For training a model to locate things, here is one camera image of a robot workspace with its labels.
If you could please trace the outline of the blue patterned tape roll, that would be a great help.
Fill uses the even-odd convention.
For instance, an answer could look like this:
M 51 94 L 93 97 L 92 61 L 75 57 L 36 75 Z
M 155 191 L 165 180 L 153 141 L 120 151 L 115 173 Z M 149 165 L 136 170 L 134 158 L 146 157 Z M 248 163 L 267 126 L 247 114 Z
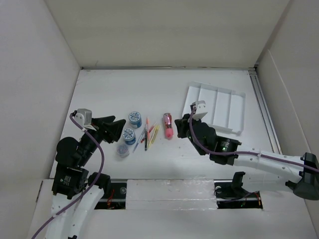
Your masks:
M 139 128 L 142 126 L 142 116 L 139 112 L 134 111 L 129 114 L 129 123 L 132 128 Z
M 136 142 L 135 131 L 131 128 L 126 128 L 122 132 L 122 138 L 127 145 L 133 145 Z

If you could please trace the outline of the clear jar of beads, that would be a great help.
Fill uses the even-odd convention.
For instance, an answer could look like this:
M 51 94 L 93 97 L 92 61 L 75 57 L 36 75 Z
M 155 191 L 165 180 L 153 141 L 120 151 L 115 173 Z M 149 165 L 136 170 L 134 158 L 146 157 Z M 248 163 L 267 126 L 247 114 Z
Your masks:
M 125 143 L 119 144 L 116 149 L 117 155 L 121 158 L 129 156 L 130 150 Z

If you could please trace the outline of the blue clear pen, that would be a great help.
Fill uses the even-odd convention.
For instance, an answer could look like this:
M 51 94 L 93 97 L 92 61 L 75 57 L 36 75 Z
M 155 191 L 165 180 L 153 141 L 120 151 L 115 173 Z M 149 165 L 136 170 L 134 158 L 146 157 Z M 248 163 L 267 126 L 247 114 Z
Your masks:
M 134 149 L 133 149 L 133 153 L 136 151 L 138 145 L 140 144 L 140 142 L 142 141 L 142 139 L 145 137 L 145 132 L 146 132 L 146 128 L 143 129 L 139 139 L 137 140 L 135 146 L 134 146 Z

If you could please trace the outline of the red clear pen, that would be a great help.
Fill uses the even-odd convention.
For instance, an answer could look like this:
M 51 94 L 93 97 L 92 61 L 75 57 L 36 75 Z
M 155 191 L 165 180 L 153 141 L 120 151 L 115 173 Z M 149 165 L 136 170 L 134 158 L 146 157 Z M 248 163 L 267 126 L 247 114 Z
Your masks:
M 153 124 L 153 125 L 149 125 L 148 126 L 148 133 L 147 133 L 147 137 L 146 137 L 146 139 L 147 139 L 147 141 L 149 141 L 150 140 L 150 133 L 151 133 L 151 131 L 154 129 L 154 127 L 156 126 L 156 122 Z M 140 143 L 142 143 L 142 142 L 144 142 L 145 141 L 145 136 L 141 139 L 141 141 L 140 141 Z

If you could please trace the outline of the orange pen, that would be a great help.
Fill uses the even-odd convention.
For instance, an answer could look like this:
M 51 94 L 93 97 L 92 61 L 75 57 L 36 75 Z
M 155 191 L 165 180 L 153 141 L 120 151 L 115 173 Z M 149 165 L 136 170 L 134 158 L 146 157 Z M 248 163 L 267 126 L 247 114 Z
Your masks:
M 149 118 L 146 117 L 146 129 L 145 129 L 145 151 L 148 149 L 149 142 Z

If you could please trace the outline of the black pen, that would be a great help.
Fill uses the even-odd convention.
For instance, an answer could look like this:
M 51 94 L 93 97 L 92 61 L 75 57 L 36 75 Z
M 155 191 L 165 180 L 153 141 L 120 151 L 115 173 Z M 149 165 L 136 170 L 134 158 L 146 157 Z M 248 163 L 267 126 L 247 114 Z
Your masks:
M 144 138 L 144 143 L 145 143 L 145 147 L 144 150 L 147 151 L 148 148 L 148 127 L 147 125 L 145 126 L 145 138 Z

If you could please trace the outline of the pink glue bottle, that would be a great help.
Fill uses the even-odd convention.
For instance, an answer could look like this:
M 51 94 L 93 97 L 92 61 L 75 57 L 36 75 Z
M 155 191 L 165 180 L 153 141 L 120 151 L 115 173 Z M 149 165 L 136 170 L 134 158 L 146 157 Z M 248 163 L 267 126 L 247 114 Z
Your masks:
M 172 139 L 173 128 L 172 128 L 172 117 L 170 113 L 163 114 L 164 134 L 166 139 Z

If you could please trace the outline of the yellow pen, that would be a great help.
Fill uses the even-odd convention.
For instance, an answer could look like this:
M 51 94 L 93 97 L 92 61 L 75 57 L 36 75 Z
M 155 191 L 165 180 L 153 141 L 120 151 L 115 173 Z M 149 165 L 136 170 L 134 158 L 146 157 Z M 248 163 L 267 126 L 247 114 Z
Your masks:
M 151 141 L 151 145 L 152 145 L 152 144 L 154 143 L 154 141 L 155 141 L 155 138 L 156 138 L 156 136 L 157 136 L 157 134 L 158 134 L 159 128 L 160 128 L 160 125 L 157 124 L 157 127 L 156 127 L 156 129 L 155 129 L 155 131 L 154 131 L 153 139 L 152 139 L 152 141 Z
M 147 150 L 149 149 L 149 147 L 150 147 L 150 145 L 151 145 L 151 141 L 152 141 L 152 139 L 153 139 L 154 131 L 155 131 L 156 127 L 157 127 L 157 124 L 154 124 L 154 125 L 151 127 L 151 129 L 150 129 L 150 138 L 149 138 L 149 142 L 148 142 L 148 144 L 147 144 Z

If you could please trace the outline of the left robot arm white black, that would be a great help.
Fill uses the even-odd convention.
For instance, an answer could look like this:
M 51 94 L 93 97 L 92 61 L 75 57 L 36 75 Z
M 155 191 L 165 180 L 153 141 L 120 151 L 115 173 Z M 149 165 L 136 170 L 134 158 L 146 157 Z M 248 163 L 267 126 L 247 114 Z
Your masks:
M 51 218 L 46 223 L 47 239 L 79 239 L 101 199 L 106 208 L 119 209 L 125 201 L 126 183 L 112 181 L 103 174 L 103 165 L 92 174 L 84 168 L 95 150 L 103 152 L 101 143 L 117 142 L 126 121 L 115 116 L 92 118 L 91 111 L 78 109 L 71 121 L 83 131 L 80 140 L 65 137 L 56 147 L 57 162 L 52 185 Z

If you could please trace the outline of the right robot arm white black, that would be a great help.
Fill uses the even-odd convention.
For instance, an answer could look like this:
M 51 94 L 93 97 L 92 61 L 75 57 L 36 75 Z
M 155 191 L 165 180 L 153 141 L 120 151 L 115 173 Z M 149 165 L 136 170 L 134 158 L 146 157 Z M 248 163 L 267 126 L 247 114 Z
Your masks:
M 179 138 L 187 138 L 199 155 L 219 165 L 247 167 L 259 174 L 235 172 L 231 192 L 243 198 L 256 191 L 288 191 L 306 200 L 319 199 L 319 163 L 306 152 L 287 156 L 245 147 L 240 141 L 218 136 L 216 130 L 190 114 L 174 121 Z

